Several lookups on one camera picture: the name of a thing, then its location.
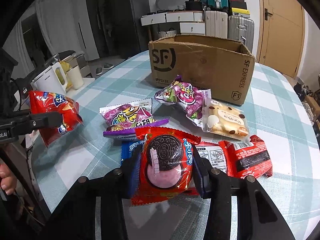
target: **human hand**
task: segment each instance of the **human hand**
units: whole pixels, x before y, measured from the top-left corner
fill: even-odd
[[[1,188],[6,192],[7,195],[13,194],[17,186],[17,178],[3,162],[0,163],[0,178]]]

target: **black refrigerator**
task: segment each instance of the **black refrigerator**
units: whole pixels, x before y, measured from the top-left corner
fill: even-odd
[[[148,50],[148,31],[141,26],[141,16],[150,12],[149,0],[109,0],[112,14],[112,36],[121,58]]]

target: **white kettle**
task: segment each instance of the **white kettle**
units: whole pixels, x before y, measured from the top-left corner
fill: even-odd
[[[56,74],[56,69],[59,68],[63,77],[64,84],[61,84]],[[57,62],[53,66],[46,68],[32,81],[31,86],[39,91],[52,92],[61,95],[66,95],[68,85],[66,74],[64,73],[61,64]]]

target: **tablecloth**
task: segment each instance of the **tablecloth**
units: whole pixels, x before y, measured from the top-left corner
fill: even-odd
[[[32,168],[51,211],[83,175],[104,176],[120,166],[121,142],[104,138],[105,121],[99,108],[153,97],[148,51],[108,71],[74,97],[84,125],[62,136],[49,148],[38,138]],[[250,134],[261,137],[273,163],[273,176],[261,177],[297,240],[305,239],[320,220],[320,153],[308,116],[297,95],[279,72],[255,64],[244,111]],[[201,130],[181,112],[153,100],[156,119],[170,117],[168,127],[218,142],[223,137]],[[209,200],[179,195],[167,202],[131,207],[124,202],[129,239],[202,239]],[[236,239],[236,199],[232,199],[231,239]]]

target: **white drawer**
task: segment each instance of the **white drawer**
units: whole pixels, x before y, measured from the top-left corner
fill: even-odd
[[[202,22],[203,13],[194,13],[195,14],[195,22]]]
[[[165,23],[165,13],[147,15],[141,18],[141,25],[150,25],[157,23]]]
[[[181,33],[205,35],[205,23],[180,23]]]
[[[167,13],[167,22],[193,22],[193,12],[171,12]]]

